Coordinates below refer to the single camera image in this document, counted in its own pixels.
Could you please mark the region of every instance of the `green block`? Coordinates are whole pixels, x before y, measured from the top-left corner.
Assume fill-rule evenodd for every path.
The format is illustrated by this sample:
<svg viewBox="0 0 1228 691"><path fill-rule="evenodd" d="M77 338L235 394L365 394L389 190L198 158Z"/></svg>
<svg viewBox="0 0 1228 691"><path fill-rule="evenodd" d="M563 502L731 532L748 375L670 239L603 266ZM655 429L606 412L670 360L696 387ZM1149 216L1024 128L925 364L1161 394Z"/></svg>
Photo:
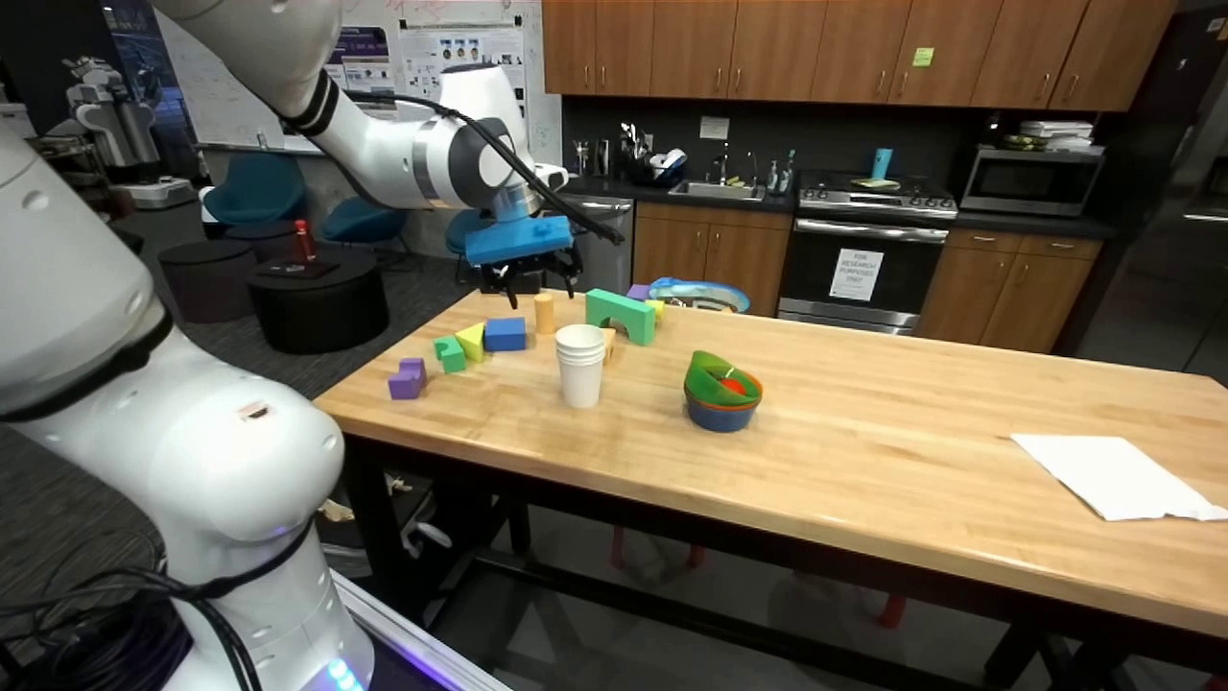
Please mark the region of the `green block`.
<svg viewBox="0 0 1228 691"><path fill-rule="evenodd" d="M439 364L444 364L444 371L470 369L465 347L452 334L434 338L434 357L439 357Z"/></svg>
<svg viewBox="0 0 1228 691"><path fill-rule="evenodd" d="M655 310L617 291L593 287L584 300L584 318L593 325L617 325L638 347L654 347L655 338Z"/></svg>

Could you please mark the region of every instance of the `floor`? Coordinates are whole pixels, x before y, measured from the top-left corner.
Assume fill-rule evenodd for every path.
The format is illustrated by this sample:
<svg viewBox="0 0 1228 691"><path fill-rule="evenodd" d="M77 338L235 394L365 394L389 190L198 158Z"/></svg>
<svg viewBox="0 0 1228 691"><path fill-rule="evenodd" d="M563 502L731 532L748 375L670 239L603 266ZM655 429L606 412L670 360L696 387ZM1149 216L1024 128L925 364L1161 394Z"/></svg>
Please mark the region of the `floor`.
<svg viewBox="0 0 1228 691"><path fill-rule="evenodd" d="M198 207L141 211L123 218L128 229L148 239L148 260L157 271L157 255L177 243L200 239ZM183 334L204 351L276 375L305 394L389 351L401 334L425 321L434 310L465 296L452 266L406 260L383 271L392 325L370 347L287 357L260 341L253 318L194 325ZM0 429L0 607L58 593L89 571L112 566L148 566L157 550L149 521L114 490L102 488L66 461ZM785 568L753 566L725 552L707 552L704 568L689 571L689 545L630 532L625 568L611 556L611 525L534 509L534 550L551 566L638 582L655 596L704 602L748 622L809 635L820 643L858 645L891 660L922 666L955 681L978 681L978 666L1002 635L1002 622L911 602L897 628L884 628L870 613L884 596L796 575ZM365 571L360 552L338 550L329 556L341 571ZM0 637L24 628L18 618L0 618ZM511 580L481 580L465 589L439 635L473 660L489 666L499 681L526 691L861 691L863 683L836 681L790 660L760 658L748 648L718 645L712 637L680 635L673 627L643 622L617 611L577 602L551 593L526 593ZM1145 691L1197 691L1200 673L1181 673L1154 660L1130 666ZM1042 666L1017 683L1020 691L1047 689Z"/></svg>

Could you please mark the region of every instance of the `wooden table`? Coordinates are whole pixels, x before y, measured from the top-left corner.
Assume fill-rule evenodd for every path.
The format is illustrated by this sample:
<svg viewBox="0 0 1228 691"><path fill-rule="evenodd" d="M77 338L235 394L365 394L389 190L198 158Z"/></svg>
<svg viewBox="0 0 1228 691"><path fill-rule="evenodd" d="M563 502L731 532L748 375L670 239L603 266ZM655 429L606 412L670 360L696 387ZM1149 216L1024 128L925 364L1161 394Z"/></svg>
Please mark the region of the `wooden table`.
<svg viewBox="0 0 1228 691"><path fill-rule="evenodd" d="M809 552L809 568L850 580L1228 669L1228 521L1103 521L1008 442L1130 437L1228 508L1228 390L1216 379L670 310L655 347L617 341L594 412L561 402L551 338L434 375L424 401L389 401L401 357L429 357L434 338L490 314L511 314L508 300L470 296L319 401L348 433L370 550L392 545L377 525L392 509L360 508L382 497L377 463L360 458L403 451L425 471L496 475L520 490L551 485L581 490L581 509L593 498L673 520L664 532L731 530L732 550L760 556ZM581 300L556 300L561 321L581 314ZM748 429L689 421L691 351L763 379ZM392 552L377 562L389 580L414 571Z"/></svg>

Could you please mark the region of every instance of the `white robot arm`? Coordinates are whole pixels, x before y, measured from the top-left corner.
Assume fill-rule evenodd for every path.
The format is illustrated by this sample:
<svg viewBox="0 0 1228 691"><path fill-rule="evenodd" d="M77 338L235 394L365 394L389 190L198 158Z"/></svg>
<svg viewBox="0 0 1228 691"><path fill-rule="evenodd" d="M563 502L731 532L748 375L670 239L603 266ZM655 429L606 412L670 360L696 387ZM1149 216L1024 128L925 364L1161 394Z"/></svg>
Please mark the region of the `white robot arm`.
<svg viewBox="0 0 1228 691"><path fill-rule="evenodd" d="M160 0L279 118L311 136L370 196L392 207L470 204L515 218L543 186L458 118L382 123L324 77L333 0ZM524 118L496 69L451 77L444 101L524 149ZM551 255L520 229L496 260ZM198 351L166 314L139 256L0 128L0 421L107 480L166 543L166 575L218 622L177 602L194 654L183 691L333 689L370 681L373 643L338 607L311 509L341 471L341 429L283 384Z"/></svg>

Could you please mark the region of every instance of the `oven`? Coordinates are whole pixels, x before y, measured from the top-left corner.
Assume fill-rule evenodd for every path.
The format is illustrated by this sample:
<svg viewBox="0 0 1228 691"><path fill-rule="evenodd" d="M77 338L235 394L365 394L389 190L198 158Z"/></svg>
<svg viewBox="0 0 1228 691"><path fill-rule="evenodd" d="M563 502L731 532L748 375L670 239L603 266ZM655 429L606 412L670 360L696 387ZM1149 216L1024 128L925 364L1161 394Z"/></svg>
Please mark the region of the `oven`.
<svg viewBox="0 0 1228 691"><path fill-rule="evenodd" d="M801 190L780 318L918 334L952 218L955 200L939 190Z"/></svg>

